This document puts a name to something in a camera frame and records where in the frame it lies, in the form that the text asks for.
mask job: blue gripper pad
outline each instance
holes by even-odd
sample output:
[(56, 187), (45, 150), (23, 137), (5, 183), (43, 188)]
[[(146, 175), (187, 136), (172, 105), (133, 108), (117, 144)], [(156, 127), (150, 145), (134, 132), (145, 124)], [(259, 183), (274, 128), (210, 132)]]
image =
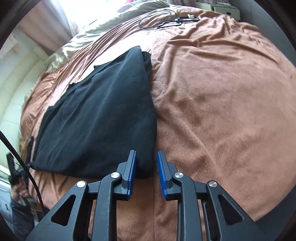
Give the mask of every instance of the blue gripper pad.
[(168, 162), (165, 158), (163, 151), (157, 152), (157, 168), (160, 179), (160, 189), (165, 200), (168, 199), (169, 194), (172, 191), (169, 189), (172, 187), (172, 175), (168, 167)]
[(136, 155), (137, 155), (137, 152), (135, 151), (133, 154), (131, 169), (130, 169), (129, 176), (128, 176), (128, 193), (127, 193), (128, 199), (130, 199), (132, 189), (133, 189), (133, 179), (134, 179), (135, 172), (136, 172)]

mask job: orange fleece blanket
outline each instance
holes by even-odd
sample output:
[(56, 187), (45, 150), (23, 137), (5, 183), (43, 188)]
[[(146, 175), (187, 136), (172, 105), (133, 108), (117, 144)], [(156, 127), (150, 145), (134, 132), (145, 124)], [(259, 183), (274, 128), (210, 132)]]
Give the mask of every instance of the orange fleece blanket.
[[(155, 152), (163, 150), (168, 161), (196, 181), (218, 181), (257, 220), (296, 184), (296, 69), (251, 24), (198, 8), (171, 9), (200, 21), (141, 31), (142, 16), (134, 18), (43, 74), (22, 113), (22, 138), (37, 137), (47, 108), (69, 84), (81, 81), (94, 65), (140, 45), (151, 53)], [(151, 16), (146, 24), (167, 18), (168, 13)], [(31, 173), (49, 208), (78, 181)], [(135, 180), (131, 199), (118, 202), (117, 227), (118, 240), (176, 240), (177, 204), (163, 200), (157, 171)]]

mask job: black cloth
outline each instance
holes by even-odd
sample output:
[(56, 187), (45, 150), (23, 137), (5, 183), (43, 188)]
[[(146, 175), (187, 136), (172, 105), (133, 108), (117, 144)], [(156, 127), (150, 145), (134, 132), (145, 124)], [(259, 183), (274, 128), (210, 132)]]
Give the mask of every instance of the black cloth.
[(70, 85), (43, 117), (32, 168), (102, 179), (133, 149), (136, 178), (152, 176), (157, 123), (151, 69), (149, 53), (136, 46)]
[(13, 232), (20, 241), (25, 241), (34, 228), (34, 219), (31, 207), (27, 201), (26, 205), (11, 199)]

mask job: metal screw head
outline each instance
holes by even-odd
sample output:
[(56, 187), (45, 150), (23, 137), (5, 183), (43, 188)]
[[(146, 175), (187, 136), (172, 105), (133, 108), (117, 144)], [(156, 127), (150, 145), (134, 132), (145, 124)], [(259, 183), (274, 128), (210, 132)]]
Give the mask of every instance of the metal screw head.
[(85, 181), (79, 181), (79, 182), (77, 182), (76, 185), (77, 185), (79, 188), (83, 188), (83, 187), (85, 186), (85, 184), (86, 184)]
[(111, 173), (112, 178), (118, 178), (119, 176), (120, 176), (120, 173), (118, 173), (118, 172), (112, 172)]
[(215, 181), (210, 181), (209, 186), (212, 188), (215, 188), (215, 187), (217, 187), (217, 183)]
[(184, 176), (181, 172), (176, 172), (174, 175), (176, 178), (182, 178)]

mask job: person's arm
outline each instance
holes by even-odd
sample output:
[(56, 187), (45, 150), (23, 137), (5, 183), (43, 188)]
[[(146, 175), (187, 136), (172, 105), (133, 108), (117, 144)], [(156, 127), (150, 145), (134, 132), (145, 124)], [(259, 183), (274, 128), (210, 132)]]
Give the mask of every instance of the person's arm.
[(11, 209), (13, 232), (20, 241), (25, 241), (34, 228), (34, 218), (29, 202), (25, 200), (26, 205), (23, 205), (19, 195), (24, 198), (29, 196), (26, 185), (21, 179), (19, 184), (16, 184), (11, 189)]

